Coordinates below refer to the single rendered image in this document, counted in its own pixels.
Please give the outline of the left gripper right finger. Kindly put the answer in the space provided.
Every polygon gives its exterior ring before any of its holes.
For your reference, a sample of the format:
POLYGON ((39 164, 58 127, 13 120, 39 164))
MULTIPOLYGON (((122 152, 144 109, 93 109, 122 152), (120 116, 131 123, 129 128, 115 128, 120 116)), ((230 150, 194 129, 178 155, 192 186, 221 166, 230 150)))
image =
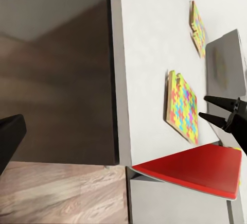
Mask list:
POLYGON ((231 133, 237 140, 241 149, 247 155, 247 116, 242 114, 235 114, 232 125, 231 133))

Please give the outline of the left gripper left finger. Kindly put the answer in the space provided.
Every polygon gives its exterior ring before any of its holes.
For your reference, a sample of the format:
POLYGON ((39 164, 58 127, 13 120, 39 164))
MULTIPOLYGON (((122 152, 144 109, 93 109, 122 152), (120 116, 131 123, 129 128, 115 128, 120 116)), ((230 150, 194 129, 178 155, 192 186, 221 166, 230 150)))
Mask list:
POLYGON ((23 114, 0 119, 0 175, 27 133, 23 114))

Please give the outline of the toy box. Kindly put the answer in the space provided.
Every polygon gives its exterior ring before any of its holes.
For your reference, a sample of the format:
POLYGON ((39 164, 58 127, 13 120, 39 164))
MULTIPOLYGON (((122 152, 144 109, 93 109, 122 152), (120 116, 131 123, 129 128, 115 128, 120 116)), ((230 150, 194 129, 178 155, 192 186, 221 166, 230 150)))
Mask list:
MULTIPOLYGON (((247 96, 247 62, 238 29, 206 44, 207 95, 228 99, 247 96)), ((231 112, 208 102, 208 114, 225 118, 231 112)), ((232 133, 210 124, 225 147, 241 149, 232 133)))

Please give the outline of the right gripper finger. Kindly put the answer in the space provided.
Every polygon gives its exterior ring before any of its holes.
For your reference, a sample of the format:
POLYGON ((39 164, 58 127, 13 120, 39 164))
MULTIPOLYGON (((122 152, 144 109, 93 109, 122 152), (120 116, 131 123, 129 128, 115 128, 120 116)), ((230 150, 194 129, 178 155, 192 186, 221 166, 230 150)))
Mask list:
POLYGON ((225 121, 225 118, 223 117, 202 113, 202 112, 199 112, 198 115, 203 119, 207 120, 208 122, 210 122, 211 124, 214 124, 217 127, 221 128, 222 130, 225 130, 227 128, 226 126, 227 121, 225 121))
POLYGON ((221 108, 224 108, 225 110, 229 110, 230 112, 234 112, 234 110, 237 111, 240 103, 240 101, 236 99, 228 99, 215 96, 205 96, 204 100, 221 108))

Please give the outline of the jigsaw puzzle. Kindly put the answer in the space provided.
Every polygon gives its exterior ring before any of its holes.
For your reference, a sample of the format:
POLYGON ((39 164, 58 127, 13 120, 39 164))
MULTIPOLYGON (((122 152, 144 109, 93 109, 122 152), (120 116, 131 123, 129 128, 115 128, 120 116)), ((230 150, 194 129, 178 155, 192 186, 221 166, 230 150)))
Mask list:
POLYGON ((181 73, 169 71, 166 121, 198 146, 197 98, 181 73))
POLYGON ((191 24, 194 29, 193 38, 195 40, 196 46, 200 52, 202 60, 205 60, 205 36, 204 36, 204 26, 200 19, 198 9, 196 7, 195 1, 192 1, 192 14, 191 14, 191 24))

